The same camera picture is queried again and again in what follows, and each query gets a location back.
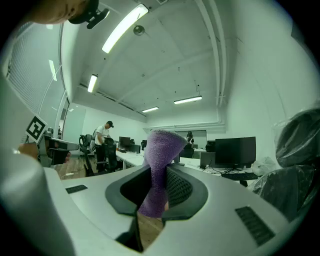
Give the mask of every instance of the white t-shirt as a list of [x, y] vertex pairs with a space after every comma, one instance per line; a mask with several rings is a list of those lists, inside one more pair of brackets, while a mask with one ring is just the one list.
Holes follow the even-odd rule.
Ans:
[[[101, 133], [103, 138], [107, 138], [109, 136], [109, 129], [106, 129], [104, 125], [100, 125], [96, 129], [97, 133]], [[98, 140], [98, 134], [95, 136], [94, 143], [97, 145], [101, 145], [100, 141]]]

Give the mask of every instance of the ceiling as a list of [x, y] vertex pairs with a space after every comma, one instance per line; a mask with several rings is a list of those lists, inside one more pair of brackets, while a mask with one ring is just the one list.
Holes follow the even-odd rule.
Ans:
[[177, 107], [173, 101], [198, 95], [203, 100], [197, 105], [207, 106], [216, 98], [215, 62], [209, 32], [193, 0], [170, 0], [152, 8], [135, 23], [145, 28], [143, 35], [135, 35], [133, 25], [110, 53], [102, 51], [113, 29], [137, 5], [134, 0], [100, 0], [99, 9], [109, 8], [110, 14], [88, 31], [81, 83], [88, 85], [91, 75], [98, 74], [96, 92], [139, 112], [155, 106], [157, 112], [171, 112]]

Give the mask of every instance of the black cap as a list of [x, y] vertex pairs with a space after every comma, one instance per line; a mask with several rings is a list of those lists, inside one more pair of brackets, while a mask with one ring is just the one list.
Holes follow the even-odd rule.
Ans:
[[106, 122], [107, 124], [109, 124], [110, 125], [110, 127], [114, 127], [114, 124], [111, 122], [111, 121], [108, 121], [108, 122]]
[[85, 10], [79, 16], [69, 19], [72, 24], [81, 24], [84, 22], [89, 22], [97, 13], [99, 5], [99, 0], [89, 0]]

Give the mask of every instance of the person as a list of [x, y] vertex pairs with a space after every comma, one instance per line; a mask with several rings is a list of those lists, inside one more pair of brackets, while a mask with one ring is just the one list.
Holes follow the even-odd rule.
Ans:
[[189, 131], [187, 136], [186, 136], [186, 141], [188, 144], [190, 144], [191, 148], [194, 147], [195, 139], [194, 136], [192, 135], [192, 131]]
[[[16, 36], [18, 33], [18, 30], [21, 26], [28, 22], [34, 22], [38, 24], [60, 24], [64, 23], [67, 20], [70, 20], [71, 23], [74, 24], [80, 24], [84, 23], [86, 20], [88, 20], [88, 17], [91, 15], [92, 10], [98, 8], [99, 1], [98, 0], [38, 0], [34, 1], [33, 7], [30, 9], [30, 11], [24, 16], [24, 18], [18, 23], [15, 30], [11, 33], [9, 36], [6, 45], [3, 48], [3, 52], [1, 52], [0, 55], [0, 64], [1, 64], [1, 74], [8, 82], [11, 67], [14, 65], [12, 63], [12, 52], [13, 47], [15, 44]], [[19, 97], [17, 97], [15, 92], [11, 91], [6, 88], [2, 88], [3, 91], [1, 91], [1, 95], [3, 97], [7, 98], [15, 98], [18, 101], [20, 100]], [[16, 104], [20, 107], [23, 107], [24, 104]], [[23, 109], [25, 112], [25, 120], [28, 119], [28, 117], [32, 116], [32, 113], [30, 114], [30, 110], [27, 106]], [[15, 147], [17, 145], [17, 140], [19, 137], [17, 136], [15, 140], [12, 140], [10, 147]], [[18, 146], [18, 152], [22, 154], [29, 155], [35, 159], [38, 158], [38, 147], [35, 143], [24, 143], [20, 144]], [[65, 158], [65, 163], [69, 161], [70, 159], [70, 152], [67, 154]]]
[[[114, 127], [114, 124], [111, 121], [106, 122], [105, 125], [100, 125], [95, 131], [96, 135], [94, 138], [95, 143], [95, 152], [96, 152], [96, 160], [98, 162], [103, 162], [105, 160], [106, 154], [105, 149], [102, 144], [105, 143], [105, 138], [110, 138], [109, 129]], [[96, 169], [99, 172], [103, 172], [105, 170], [103, 163], [98, 163], [96, 165]]]

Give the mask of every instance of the black mesh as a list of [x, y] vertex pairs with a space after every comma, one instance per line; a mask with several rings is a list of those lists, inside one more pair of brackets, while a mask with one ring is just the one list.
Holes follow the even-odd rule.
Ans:
[[192, 185], [173, 171], [166, 171], [166, 191], [168, 195], [169, 208], [181, 204], [187, 200], [192, 193]]

